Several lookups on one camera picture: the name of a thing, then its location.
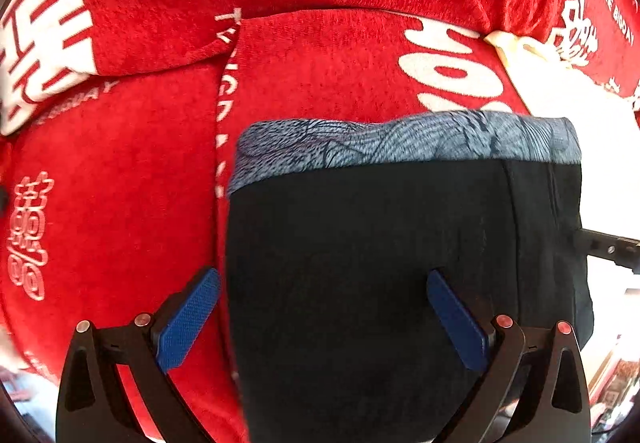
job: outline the metal screw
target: metal screw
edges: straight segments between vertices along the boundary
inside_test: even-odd
[[[144,326],[148,326],[149,322],[151,322],[151,315],[149,313],[141,313],[133,322],[139,328],[143,328]]]
[[[78,322],[78,325],[76,326],[76,331],[78,333],[85,333],[90,327],[91,327],[91,324],[89,320],[81,320]]]
[[[495,322],[503,329],[509,329],[513,326],[513,319],[508,315],[498,315]]]
[[[558,322],[558,331],[560,331],[564,335],[570,335],[571,331],[574,329],[571,327],[569,322],[565,322],[564,320]]]

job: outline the gray patterned fabric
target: gray patterned fabric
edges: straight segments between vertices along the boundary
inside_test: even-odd
[[[579,164],[580,147],[566,118],[506,112],[429,112],[388,123],[325,119],[262,121],[238,140],[228,187],[322,168],[404,161],[509,159]]]

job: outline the folded black garment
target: folded black garment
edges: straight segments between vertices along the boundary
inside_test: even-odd
[[[478,375],[426,298],[593,331],[571,124],[483,112],[259,123],[239,142],[226,270],[252,443],[417,443]]]

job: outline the textured blue pad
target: textured blue pad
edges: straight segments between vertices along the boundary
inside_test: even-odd
[[[158,338],[156,361],[162,371],[182,365],[219,297],[220,276],[210,269]]]
[[[489,364],[487,334],[438,271],[428,276],[427,297],[465,367],[484,373]]]

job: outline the red towel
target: red towel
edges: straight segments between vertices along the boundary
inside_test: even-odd
[[[0,287],[18,349],[59,378],[79,320],[127,323],[204,264],[223,271],[249,124],[524,113],[492,30],[551,40],[631,96],[639,24],[635,0],[15,0],[0,21],[2,126],[20,131]],[[218,443],[248,438],[225,305],[172,372]]]

